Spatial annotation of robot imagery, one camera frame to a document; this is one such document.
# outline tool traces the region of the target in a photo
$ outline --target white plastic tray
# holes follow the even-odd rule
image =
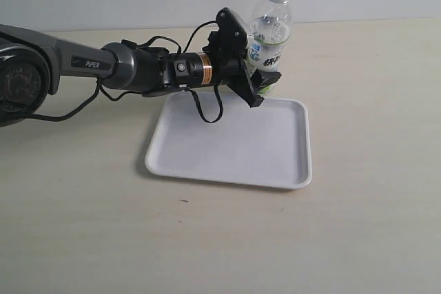
[[[209,120],[218,115],[213,93],[199,92]],[[165,102],[145,164],[159,176],[299,189],[311,181],[307,109],[298,101],[265,98],[250,109],[234,94],[221,94],[224,115],[201,120],[190,93]]]

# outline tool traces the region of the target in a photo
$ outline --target table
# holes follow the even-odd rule
[[[54,35],[101,47],[191,31]],[[441,19],[295,26],[272,95],[309,108],[313,180],[297,191],[149,174],[163,97],[1,128],[0,292],[439,293],[440,41]],[[93,89],[62,78],[40,113]]]

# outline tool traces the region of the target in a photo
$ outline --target bottle label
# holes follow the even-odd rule
[[[251,76],[257,69],[264,72],[276,72],[285,42],[271,45],[254,40],[248,49],[248,74]]]

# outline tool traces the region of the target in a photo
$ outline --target clear plastic bottle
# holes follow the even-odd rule
[[[262,0],[252,14],[250,23],[254,40],[248,49],[247,70],[251,76],[257,69],[275,72],[278,69],[283,47],[290,37],[290,0]],[[272,86],[260,94],[267,94]]]

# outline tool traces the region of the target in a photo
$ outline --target tray rim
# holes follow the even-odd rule
[[[220,182],[220,183],[228,183],[228,184],[235,184],[235,185],[245,185],[245,186],[262,187],[262,188],[268,187],[268,188],[273,188],[273,189],[284,189],[284,190],[301,189],[303,187],[306,187],[312,181],[312,153],[311,153],[311,137],[310,137],[310,132],[309,132],[309,112],[308,112],[308,109],[303,102],[301,102],[297,99],[283,98],[283,97],[282,98],[281,97],[272,97],[272,96],[267,96],[267,97],[265,97],[265,99],[266,100],[269,99],[269,100],[275,100],[275,101],[288,102],[288,103],[295,103],[302,108],[303,114],[305,115],[304,120],[305,120],[305,139],[306,139],[306,155],[307,155],[307,176],[304,181],[296,183],[296,184],[292,184],[292,185],[286,185],[286,186],[271,185],[271,184],[258,185],[258,184],[249,184],[249,183],[233,181],[233,180],[219,180],[219,179],[208,178],[208,177],[194,178],[194,177],[189,177],[189,176],[164,173],[160,169],[156,168],[156,166],[154,165],[154,162],[152,160],[152,158],[153,158],[152,150],[155,148],[155,144],[157,144],[155,142],[158,141],[157,137],[160,134],[160,132],[159,132],[160,127],[162,127],[163,121],[165,120],[165,114],[166,114],[166,112],[168,112],[167,104],[173,98],[177,98],[178,96],[181,96],[184,93],[186,93],[186,92],[178,92],[178,93],[174,93],[174,94],[169,95],[163,104],[163,108],[161,110],[161,115],[159,116],[158,122],[156,123],[156,127],[155,127],[154,133],[152,135],[152,139],[150,140],[149,147],[147,148],[147,152],[145,154],[145,166],[150,173],[154,174],[155,176],[167,177],[167,178],[178,178],[178,179],[185,179],[185,180],[197,180],[197,181],[208,181],[208,182]],[[200,91],[200,92],[198,92],[198,94],[214,94],[214,93]],[[221,93],[220,96],[222,96],[222,95],[223,96],[225,96],[225,95],[231,96],[234,94]]]

